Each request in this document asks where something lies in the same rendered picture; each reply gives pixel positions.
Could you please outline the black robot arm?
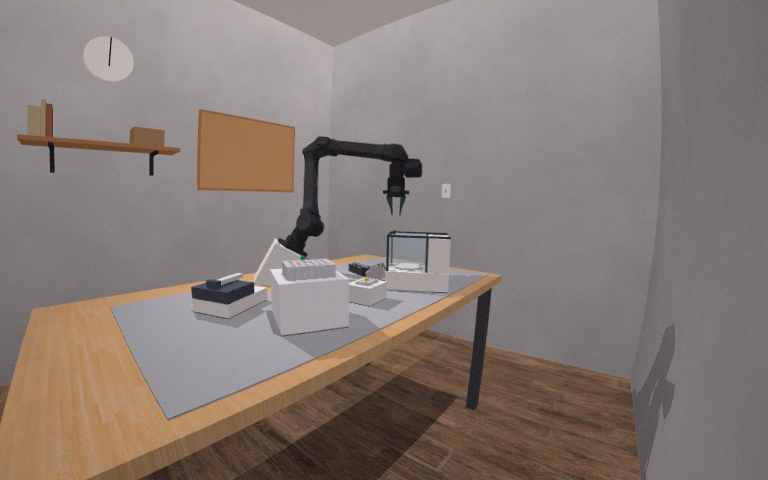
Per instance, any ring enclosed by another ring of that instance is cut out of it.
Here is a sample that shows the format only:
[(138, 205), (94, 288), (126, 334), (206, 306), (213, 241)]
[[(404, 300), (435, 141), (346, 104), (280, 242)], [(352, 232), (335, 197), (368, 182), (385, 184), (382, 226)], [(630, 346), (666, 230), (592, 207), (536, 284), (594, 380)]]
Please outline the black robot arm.
[[(313, 149), (315, 149), (314, 152)], [(321, 216), (318, 209), (318, 164), (320, 158), (348, 155), (391, 162), (387, 186), (387, 190), (391, 190), (391, 192), (405, 191), (405, 178), (402, 178), (401, 183), (401, 176), (422, 176), (421, 161), (419, 159), (409, 159), (406, 151), (400, 144), (348, 142), (319, 136), (302, 150), (302, 154), (304, 154), (305, 159), (303, 208), (300, 209), (300, 215), (296, 221), (296, 230), (294, 229), (285, 241), (279, 239), (278, 242), (285, 248), (305, 257), (308, 254), (301, 250), (305, 248), (308, 236), (317, 237), (324, 230), (324, 224), (320, 221)], [(401, 189), (399, 186), (401, 186)]]

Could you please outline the grey bench mat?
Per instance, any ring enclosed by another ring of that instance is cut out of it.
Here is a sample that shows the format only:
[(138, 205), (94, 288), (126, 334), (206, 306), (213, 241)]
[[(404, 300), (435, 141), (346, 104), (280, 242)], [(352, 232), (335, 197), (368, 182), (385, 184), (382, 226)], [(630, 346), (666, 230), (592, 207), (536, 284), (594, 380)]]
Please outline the grey bench mat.
[(168, 420), (264, 382), (406, 318), (488, 276), (449, 274), (448, 292), (387, 290), (349, 302), (349, 326), (281, 335), (267, 300), (224, 318), (193, 310), (191, 292), (110, 306)]

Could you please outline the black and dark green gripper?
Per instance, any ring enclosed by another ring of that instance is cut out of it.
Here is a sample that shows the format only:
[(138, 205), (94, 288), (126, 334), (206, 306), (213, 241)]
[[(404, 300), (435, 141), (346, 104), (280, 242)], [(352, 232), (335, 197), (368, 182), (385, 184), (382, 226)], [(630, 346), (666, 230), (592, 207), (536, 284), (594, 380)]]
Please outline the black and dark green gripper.
[[(400, 197), (400, 211), (399, 211), (399, 216), (400, 216), (401, 215), (401, 210), (402, 210), (402, 207), (403, 207), (402, 205), (404, 204), (405, 199), (406, 199), (406, 196), (400, 196), (400, 195), (409, 194), (409, 191), (391, 192), (391, 190), (383, 190), (383, 194), (387, 194), (386, 199), (387, 199), (388, 204), (390, 206), (391, 215), (393, 215), (392, 197)], [(392, 206), (392, 209), (391, 209), (391, 206)]]

